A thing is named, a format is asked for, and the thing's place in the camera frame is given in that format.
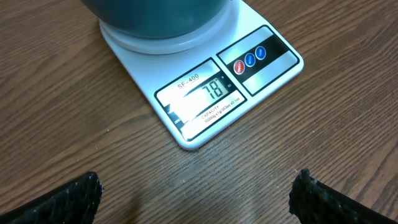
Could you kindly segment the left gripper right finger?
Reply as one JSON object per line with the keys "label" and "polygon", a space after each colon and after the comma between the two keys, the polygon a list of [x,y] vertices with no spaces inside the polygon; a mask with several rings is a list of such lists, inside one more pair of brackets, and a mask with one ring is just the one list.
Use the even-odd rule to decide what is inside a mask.
{"label": "left gripper right finger", "polygon": [[292,182],[289,212],[302,224],[397,224],[314,179],[308,169]]}

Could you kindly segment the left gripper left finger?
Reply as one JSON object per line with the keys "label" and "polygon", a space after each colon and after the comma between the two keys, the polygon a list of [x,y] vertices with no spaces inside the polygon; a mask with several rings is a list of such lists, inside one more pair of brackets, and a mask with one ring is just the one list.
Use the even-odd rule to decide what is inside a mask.
{"label": "left gripper left finger", "polygon": [[1,215],[8,224],[92,224],[103,186],[96,172],[87,172],[50,192]]}

